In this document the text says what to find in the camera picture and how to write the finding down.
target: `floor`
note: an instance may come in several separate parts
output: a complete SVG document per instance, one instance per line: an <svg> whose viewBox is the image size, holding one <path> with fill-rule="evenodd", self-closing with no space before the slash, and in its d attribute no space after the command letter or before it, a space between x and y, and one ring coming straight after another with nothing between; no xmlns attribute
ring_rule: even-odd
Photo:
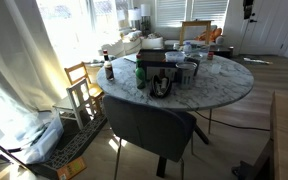
<svg viewBox="0 0 288 180"><path fill-rule="evenodd" d="M269 129L272 93L274 90L288 91L288 59L256 57L273 62L272 65L263 65L245 63L242 57L247 56L235 60L253 73L254 87L242 100L213 110L213 119L235 126ZM207 134L208 121L195 112L190 113L197 117L198 126ZM199 113L208 115L208 111ZM185 179L237 179L231 173L231 167L239 165L240 160L253 164L269 138L269 132L233 128L213 122L211 133L207 136L209 145L194 135L195 155L190 153L190 144L187 146L183 155ZM109 124L106 124L82 155L87 168L73 179L113 179L116 144L117 139L109 130ZM126 143L121 151L118 179L161 179L155 176L157 162L157 155ZM16 166L0 165L0 179L45 179L21 169L18 171ZM168 161L164 179L180 179L180 163Z"/></svg>

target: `door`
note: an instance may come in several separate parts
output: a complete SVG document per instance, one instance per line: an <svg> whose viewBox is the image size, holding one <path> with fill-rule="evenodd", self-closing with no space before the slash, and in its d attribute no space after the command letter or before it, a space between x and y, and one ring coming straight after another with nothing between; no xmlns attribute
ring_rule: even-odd
<svg viewBox="0 0 288 180"><path fill-rule="evenodd" d="M255 0L240 54L278 55L288 37L288 0Z"/></svg>

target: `box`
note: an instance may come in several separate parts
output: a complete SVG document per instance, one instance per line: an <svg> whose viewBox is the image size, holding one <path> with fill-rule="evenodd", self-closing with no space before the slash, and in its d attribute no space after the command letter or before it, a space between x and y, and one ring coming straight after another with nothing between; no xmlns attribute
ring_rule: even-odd
<svg viewBox="0 0 288 180"><path fill-rule="evenodd" d="M165 53L176 50L166 49L141 49L141 67L145 71L146 80L151 80L154 75L159 75L162 71L171 81L176 81L177 68L176 62L166 62Z"/></svg>
<svg viewBox="0 0 288 180"><path fill-rule="evenodd" d="M76 174L86 168L83 158L80 156L57 170L59 180L72 179Z"/></svg>

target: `orange object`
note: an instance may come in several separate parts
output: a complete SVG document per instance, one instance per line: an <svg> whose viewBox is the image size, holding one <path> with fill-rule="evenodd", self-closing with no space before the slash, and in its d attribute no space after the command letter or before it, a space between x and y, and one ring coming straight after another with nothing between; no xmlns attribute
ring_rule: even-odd
<svg viewBox="0 0 288 180"><path fill-rule="evenodd" d="M78 157L68 164L64 165L57 170L57 175L60 180L71 179L76 174L81 172L86 168L84 160L82 157Z"/></svg>
<svg viewBox="0 0 288 180"><path fill-rule="evenodd" d="M215 41L217 37L221 36L222 34L222 28L214 29L212 32L210 32L210 41ZM205 41L206 31L202 32L199 36L195 38L197 41Z"/></svg>

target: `marble tabletop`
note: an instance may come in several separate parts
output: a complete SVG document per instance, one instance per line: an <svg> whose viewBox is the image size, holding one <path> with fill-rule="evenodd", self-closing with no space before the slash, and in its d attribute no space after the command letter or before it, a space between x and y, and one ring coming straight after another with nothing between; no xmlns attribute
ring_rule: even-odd
<svg viewBox="0 0 288 180"><path fill-rule="evenodd" d="M105 77L102 67L97 74L97 83L112 96L174 111L205 110L225 106L246 96L253 87L252 73L239 63L215 56L213 60L201 60L198 73L190 89L182 90L178 83L172 84L171 92L163 99L150 96L150 84L137 89L135 63L124 58L112 61L115 79ZM213 74L213 64L220 64L218 74Z"/></svg>

